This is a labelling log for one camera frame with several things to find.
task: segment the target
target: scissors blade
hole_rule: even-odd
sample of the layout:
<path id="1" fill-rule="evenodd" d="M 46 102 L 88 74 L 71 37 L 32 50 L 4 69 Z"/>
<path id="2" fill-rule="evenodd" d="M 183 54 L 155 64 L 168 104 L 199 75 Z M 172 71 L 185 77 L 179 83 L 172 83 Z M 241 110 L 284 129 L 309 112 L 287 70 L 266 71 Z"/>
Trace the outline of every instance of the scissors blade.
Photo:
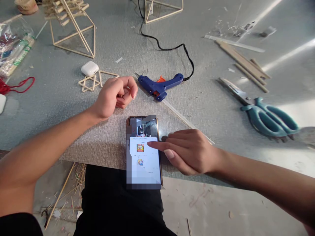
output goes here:
<path id="1" fill-rule="evenodd" d="M 228 81 L 227 79 L 219 78 L 219 80 L 225 85 L 230 91 L 233 92 L 233 94 L 236 96 L 238 100 L 240 100 L 241 103 L 244 105 L 255 105 L 255 101 L 251 99 L 246 92 L 241 90 L 239 87 L 237 87 L 232 82 Z"/>

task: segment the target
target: hand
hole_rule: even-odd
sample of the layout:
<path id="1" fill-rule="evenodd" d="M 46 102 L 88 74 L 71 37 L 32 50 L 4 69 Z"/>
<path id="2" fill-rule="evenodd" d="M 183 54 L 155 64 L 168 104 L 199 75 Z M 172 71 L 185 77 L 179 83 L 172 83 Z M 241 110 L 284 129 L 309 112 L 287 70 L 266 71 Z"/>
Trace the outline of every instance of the hand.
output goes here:
<path id="1" fill-rule="evenodd" d="M 212 146 L 197 129 L 187 129 L 169 134 L 165 142 L 148 142 L 147 145 L 163 151 L 184 175 L 216 171 L 224 151 Z"/>
<path id="2" fill-rule="evenodd" d="M 115 107 L 125 109 L 135 99 L 137 92 L 138 86 L 132 76 L 108 79 L 97 101 L 89 109 L 101 121 L 106 120 Z"/>

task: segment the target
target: phone case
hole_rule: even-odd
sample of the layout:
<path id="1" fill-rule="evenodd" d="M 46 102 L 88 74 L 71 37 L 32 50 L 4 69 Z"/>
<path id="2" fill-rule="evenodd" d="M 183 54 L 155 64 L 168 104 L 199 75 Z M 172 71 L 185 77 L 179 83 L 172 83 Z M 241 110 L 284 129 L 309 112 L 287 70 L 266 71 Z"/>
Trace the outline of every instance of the phone case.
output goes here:
<path id="1" fill-rule="evenodd" d="M 130 126 L 130 118 L 146 118 L 146 116 L 129 116 L 127 121 L 126 121 L 126 127 L 127 126 Z M 160 141 L 160 136 L 159 136 L 159 133 L 158 133 L 158 118 L 157 119 L 157 137 L 158 137 L 158 142 Z M 162 165 L 161 165 L 161 152 L 159 151 L 158 152 L 158 161 L 159 161 L 159 164 L 160 164 L 160 175 L 161 175 L 161 185 L 163 186 L 163 176 L 162 176 Z"/>

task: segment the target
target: teal scissors handle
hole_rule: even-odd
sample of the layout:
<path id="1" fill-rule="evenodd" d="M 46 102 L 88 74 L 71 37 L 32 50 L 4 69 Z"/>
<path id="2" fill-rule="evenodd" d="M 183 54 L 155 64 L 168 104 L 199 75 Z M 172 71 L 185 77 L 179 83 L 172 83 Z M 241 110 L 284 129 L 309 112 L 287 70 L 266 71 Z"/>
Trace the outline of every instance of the teal scissors handle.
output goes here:
<path id="1" fill-rule="evenodd" d="M 251 123 L 263 134 L 273 137 L 285 137 L 299 131 L 295 121 L 284 111 L 262 103 L 263 98 L 256 98 L 256 105 L 241 108 L 247 111 Z"/>

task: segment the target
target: black power cord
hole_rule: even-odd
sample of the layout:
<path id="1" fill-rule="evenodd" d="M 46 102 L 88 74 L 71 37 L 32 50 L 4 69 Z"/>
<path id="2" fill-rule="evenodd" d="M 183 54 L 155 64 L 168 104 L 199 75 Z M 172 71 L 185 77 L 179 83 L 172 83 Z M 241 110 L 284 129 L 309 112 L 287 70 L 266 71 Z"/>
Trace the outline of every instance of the black power cord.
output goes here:
<path id="1" fill-rule="evenodd" d="M 193 71 L 191 72 L 190 76 L 184 78 L 183 81 L 189 80 L 190 77 L 192 77 L 192 75 L 194 74 L 195 66 L 194 66 L 193 61 L 192 61 L 192 60 L 190 59 L 190 57 L 189 57 L 189 54 L 188 54 L 188 51 L 187 51 L 187 48 L 186 48 L 185 44 L 180 44 L 180 45 L 178 45 L 177 47 L 174 47 L 174 48 L 171 48 L 171 49 L 163 49 L 163 48 L 161 48 L 160 43 L 159 43 L 159 41 L 158 41 L 157 38 L 142 33 L 142 26 L 143 26 L 143 24 L 144 24 L 144 16 L 142 15 L 142 12 L 141 12 L 141 9 L 140 9 L 139 0 L 138 0 L 138 6 L 139 6 L 140 15 L 141 15 L 141 17 L 142 17 L 142 19 L 143 19 L 143 22 L 142 22 L 141 27 L 140 27 L 140 33 L 141 33 L 144 37 L 155 39 L 156 42 L 157 42 L 157 44 L 158 44 L 158 47 L 159 47 L 159 49 L 160 49 L 161 51 L 172 51 L 172 50 L 175 50 L 175 49 L 180 48 L 181 46 L 184 47 L 185 53 L 186 53 L 186 55 L 187 55 L 187 57 L 188 57 L 188 59 L 189 59 L 189 61 L 190 61 L 190 64 L 191 64 L 191 66 L 192 66 L 192 68 L 193 68 Z"/>

